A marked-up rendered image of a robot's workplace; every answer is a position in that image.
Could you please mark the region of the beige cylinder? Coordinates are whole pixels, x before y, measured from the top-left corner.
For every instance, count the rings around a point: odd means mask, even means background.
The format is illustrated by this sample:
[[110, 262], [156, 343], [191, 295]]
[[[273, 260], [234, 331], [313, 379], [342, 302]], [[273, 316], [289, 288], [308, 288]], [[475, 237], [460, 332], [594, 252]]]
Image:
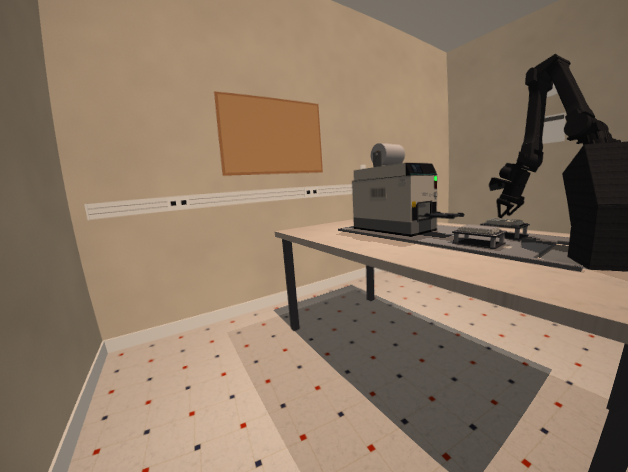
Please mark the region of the beige cylinder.
[[382, 166], [390, 164], [400, 164], [404, 161], [405, 150], [401, 145], [375, 144], [371, 150], [371, 161], [373, 162], [373, 152], [382, 151]]

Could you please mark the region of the white multiwell plate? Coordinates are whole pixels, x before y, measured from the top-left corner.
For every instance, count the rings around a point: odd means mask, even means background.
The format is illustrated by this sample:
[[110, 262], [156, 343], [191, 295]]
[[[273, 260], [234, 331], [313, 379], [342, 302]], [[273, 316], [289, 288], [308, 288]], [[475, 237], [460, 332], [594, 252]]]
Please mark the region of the white multiwell plate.
[[487, 223], [490, 224], [496, 224], [496, 225], [509, 225], [511, 226], [513, 225], [522, 225], [524, 222], [523, 220], [514, 220], [514, 219], [499, 219], [499, 218], [493, 218], [493, 219], [489, 219], [486, 220]]
[[465, 228], [465, 227], [459, 227], [459, 230], [462, 229], [463, 232], [473, 232], [473, 233], [483, 233], [483, 234], [488, 234], [488, 231], [490, 232], [490, 234], [493, 234], [494, 231], [497, 233], [499, 232], [499, 228], [495, 228], [492, 230], [487, 230], [487, 229], [476, 229], [476, 228]]

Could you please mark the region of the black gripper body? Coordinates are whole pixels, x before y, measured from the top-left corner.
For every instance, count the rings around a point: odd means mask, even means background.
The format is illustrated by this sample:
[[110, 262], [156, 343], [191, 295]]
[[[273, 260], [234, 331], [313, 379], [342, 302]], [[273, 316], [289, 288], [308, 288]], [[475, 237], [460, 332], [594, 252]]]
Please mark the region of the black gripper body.
[[[523, 193], [523, 190], [525, 188], [526, 185], [519, 185], [517, 186], [516, 183], [511, 182], [512, 184], [515, 184], [514, 189], [512, 191], [511, 196], [506, 195], [506, 194], [501, 194], [499, 198], [497, 198], [497, 200], [505, 202], [505, 203], [509, 203], [509, 201], [506, 201], [508, 199], [515, 201], [515, 203], [524, 203], [524, 197], [521, 196]], [[508, 198], [507, 198], [508, 197]], [[512, 197], [512, 199], [510, 198]], [[523, 197], [523, 198], [522, 198]], [[506, 199], [506, 200], [505, 200]], [[520, 200], [519, 200], [520, 199]]]

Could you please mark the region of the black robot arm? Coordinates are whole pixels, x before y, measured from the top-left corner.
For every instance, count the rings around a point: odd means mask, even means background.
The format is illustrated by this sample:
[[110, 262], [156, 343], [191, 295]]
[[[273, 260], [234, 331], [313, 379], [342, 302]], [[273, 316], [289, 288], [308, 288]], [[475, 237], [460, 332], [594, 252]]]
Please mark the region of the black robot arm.
[[[502, 193], [511, 196], [515, 184], [510, 181], [516, 183], [517, 186], [526, 185], [530, 176], [528, 171], [536, 172], [542, 164], [544, 154], [542, 136], [546, 98], [547, 92], [553, 89], [553, 83], [567, 113], [564, 126], [564, 133], [568, 135], [567, 140], [579, 140], [576, 144], [581, 144], [583, 140], [583, 145], [621, 142], [621, 140], [612, 138], [608, 132], [609, 128], [604, 122], [595, 118], [570, 71], [569, 65], [569, 60], [554, 54], [527, 71], [525, 85], [528, 86], [529, 90], [529, 102], [521, 151], [516, 164], [506, 163], [499, 172], [501, 178], [509, 181], [496, 177], [491, 178], [490, 191], [504, 188]], [[529, 168], [531, 170], [528, 170]]]

